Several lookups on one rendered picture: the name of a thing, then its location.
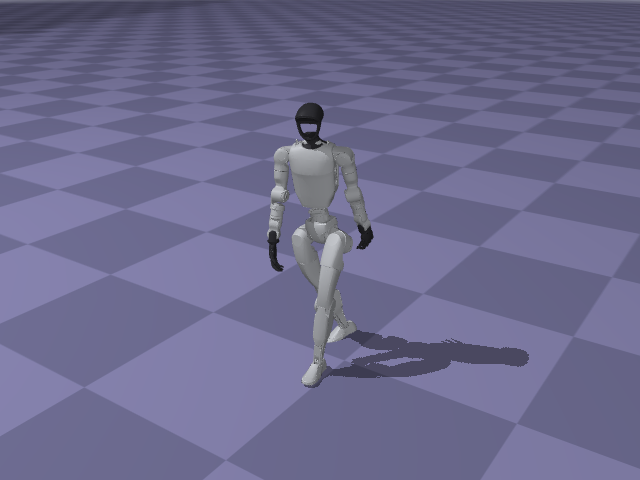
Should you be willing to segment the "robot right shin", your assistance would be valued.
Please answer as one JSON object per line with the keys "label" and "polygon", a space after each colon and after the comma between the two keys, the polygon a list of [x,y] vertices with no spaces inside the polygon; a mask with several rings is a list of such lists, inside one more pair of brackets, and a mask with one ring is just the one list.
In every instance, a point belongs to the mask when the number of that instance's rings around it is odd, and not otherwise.
{"label": "robot right shin", "polygon": [[[318,294],[318,289],[315,288],[315,290],[316,290],[316,292]],[[339,327],[341,326],[341,329],[345,329],[345,328],[348,327],[348,323],[347,323],[347,320],[346,320],[344,312],[343,312],[343,308],[342,308],[343,304],[342,304],[340,291],[337,290],[336,288],[335,288],[335,293],[334,293],[333,299],[336,300],[336,307],[335,307],[335,310],[334,310],[334,320],[337,322]],[[345,328],[343,327],[342,323],[343,323]]]}

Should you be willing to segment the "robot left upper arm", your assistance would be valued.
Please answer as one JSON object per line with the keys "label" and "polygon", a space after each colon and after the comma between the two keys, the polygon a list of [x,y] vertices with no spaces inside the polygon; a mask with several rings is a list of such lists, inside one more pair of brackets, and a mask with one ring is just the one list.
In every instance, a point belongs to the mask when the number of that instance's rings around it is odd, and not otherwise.
{"label": "robot left upper arm", "polygon": [[361,201],[358,192],[358,176],[354,152],[349,147],[334,146],[332,153],[335,162],[341,167],[341,172],[347,186],[347,189],[344,190],[347,202]]}

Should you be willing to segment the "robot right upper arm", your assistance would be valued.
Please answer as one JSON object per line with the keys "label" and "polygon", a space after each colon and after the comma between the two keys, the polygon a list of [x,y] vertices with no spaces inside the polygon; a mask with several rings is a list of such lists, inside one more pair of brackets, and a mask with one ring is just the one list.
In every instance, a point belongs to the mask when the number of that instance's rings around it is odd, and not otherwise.
{"label": "robot right upper arm", "polygon": [[284,203],[289,199],[287,182],[289,176],[289,152],[291,146],[283,146],[274,154],[274,180],[276,186],[271,193],[271,199],[275,202]]}

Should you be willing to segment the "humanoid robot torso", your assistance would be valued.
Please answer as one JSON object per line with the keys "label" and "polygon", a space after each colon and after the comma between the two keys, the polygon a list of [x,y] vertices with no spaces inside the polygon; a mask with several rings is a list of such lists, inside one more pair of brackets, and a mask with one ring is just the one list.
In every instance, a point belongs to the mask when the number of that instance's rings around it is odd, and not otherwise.
{"label": "humanoid robot torso", "polygon": [[332,227],[338,228],[335,216],[329,215],[328,207],[334,199],[339,186],[339,165],[332,153],[336,146],[329,140],[316,149],[306,149],[298,141],[289,152],[289,163],[294,189],[303,207],[311,208],[310,218],[305,221],[307,236],[310,240],[325,244]]}

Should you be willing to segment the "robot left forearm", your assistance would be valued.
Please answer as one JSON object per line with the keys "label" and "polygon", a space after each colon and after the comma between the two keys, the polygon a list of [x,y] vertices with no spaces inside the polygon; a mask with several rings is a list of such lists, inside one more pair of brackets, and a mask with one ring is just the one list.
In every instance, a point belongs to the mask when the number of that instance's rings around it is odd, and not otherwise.
{"label": "robot left forearm", "polygon": [[359,187],[358,187],[358,192],[359,192],[359,197],[361,201],[351,202],[350,206],[352,208],[354,221],[357,223],[357,227],[358,227],[358,224],[360,224],[364,227],[364,230],[366,231],[370,227],[371,223],[368,219],[368,216],[365,210],[365,203],[364,203],[362,191]]}

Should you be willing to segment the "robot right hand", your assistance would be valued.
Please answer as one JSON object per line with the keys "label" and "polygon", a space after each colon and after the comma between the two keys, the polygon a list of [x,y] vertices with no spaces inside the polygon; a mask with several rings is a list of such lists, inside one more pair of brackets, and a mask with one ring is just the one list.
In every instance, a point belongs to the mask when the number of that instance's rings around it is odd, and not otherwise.
{"label": "robot right hand", "polygon": [[275,231],[269,232],[269,240],[267,240],[267,242],[269,243],[269,257],[271,259],[271,266],[276,271],[282,272],[284,266],[278,263],[277,257],[276,257],[277,256],[276,244],[279,242],[279,238],[277,239],[277,233]]}

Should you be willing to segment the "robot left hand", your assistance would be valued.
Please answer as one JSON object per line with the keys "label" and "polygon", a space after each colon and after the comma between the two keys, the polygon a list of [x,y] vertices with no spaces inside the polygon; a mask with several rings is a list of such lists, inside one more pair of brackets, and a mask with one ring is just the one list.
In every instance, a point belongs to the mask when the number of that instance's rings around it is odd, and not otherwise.
{"label": "robot left hand", "polygon": [[369,243],[371,243],[371,239],[374,238],[373,237],[373,232],[371,230],[371,225],[365,231],[364,227],[362,225],[358,224],[358,230],[361,233],[361,242],[357,246],[357,249],[365,249],[369,245]]}

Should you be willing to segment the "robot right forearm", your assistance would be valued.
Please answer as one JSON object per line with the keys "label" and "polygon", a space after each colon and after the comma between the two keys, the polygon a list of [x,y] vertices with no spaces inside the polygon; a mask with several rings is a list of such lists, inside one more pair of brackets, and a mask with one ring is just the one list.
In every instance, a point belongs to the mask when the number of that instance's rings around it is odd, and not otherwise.
{"label": "robot right forearm", "polygon": [[267,232],[267,237],[269,238],[270,231],[275,231],[277,233],[277,239],[278,239],[281,235],[280,228],[282,226],[283,211],[285,210],[285,206],[281,203],[272,201],[271,199],[270,209],[271,209],[271,212],[270,212],[270,218],[269,218],[269,230]]}

